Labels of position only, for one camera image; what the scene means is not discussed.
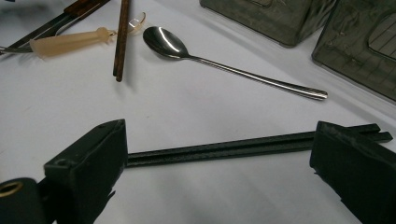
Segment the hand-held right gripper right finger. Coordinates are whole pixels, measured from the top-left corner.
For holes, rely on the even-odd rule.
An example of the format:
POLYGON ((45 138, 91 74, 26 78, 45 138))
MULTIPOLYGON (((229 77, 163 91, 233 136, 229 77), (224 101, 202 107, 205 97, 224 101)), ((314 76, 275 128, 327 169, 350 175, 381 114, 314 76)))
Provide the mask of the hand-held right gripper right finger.
POLYGON ((396 224, 395 152, 321 121, 309 164, 362 224, 396 224))

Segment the smoky transparent plastic bin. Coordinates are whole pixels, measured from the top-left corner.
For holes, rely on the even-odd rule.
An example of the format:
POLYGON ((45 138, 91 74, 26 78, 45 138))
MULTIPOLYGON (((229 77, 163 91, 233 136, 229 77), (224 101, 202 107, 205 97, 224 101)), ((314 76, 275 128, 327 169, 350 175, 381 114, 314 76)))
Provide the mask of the smoky transparent plastic bin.
POLYGON ((321 28, 336 0, 199 0, 202 7, 293 48, 321 28))
POLYGON ((312 59, 396 103, 396 0, 337 0, 312 59))

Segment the long-handled metal spoon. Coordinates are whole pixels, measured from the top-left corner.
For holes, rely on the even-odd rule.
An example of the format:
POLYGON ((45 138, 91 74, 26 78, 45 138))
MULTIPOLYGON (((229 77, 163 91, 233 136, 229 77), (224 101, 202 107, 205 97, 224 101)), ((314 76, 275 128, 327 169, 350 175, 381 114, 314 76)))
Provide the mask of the long-handled metal spoon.
POLYGON ((233 68, 225 64, 216 63, 208 59, 190 55, 184 43, 176 35, 172 34, 171 32, 167 31, 162 27, 151 26, 147 28, 143 33, 143 39, 146 45, 151 50, 163 57, 175 60, 191 60, 198 63, 203 63, 208 66, 216 67, 220 70, 224 70, 238 76, 245 77, 272 86, 274 88, 278 88, 283 91, 288 91, 314 100, 322 101, 328 97, 328 93, 326 91, 291 84, 269 77, 259 76, 253 73, 249 73, 247 71, 233 68))

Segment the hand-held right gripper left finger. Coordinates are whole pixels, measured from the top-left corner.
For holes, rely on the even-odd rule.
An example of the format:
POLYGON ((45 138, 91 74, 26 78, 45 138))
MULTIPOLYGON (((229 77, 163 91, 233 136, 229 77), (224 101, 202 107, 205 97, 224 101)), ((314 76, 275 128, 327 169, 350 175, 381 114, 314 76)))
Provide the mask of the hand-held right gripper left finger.
POLYGON ((127 163, 126 122, 100 124, 44 165, 58 224, 93 224, 127 163))

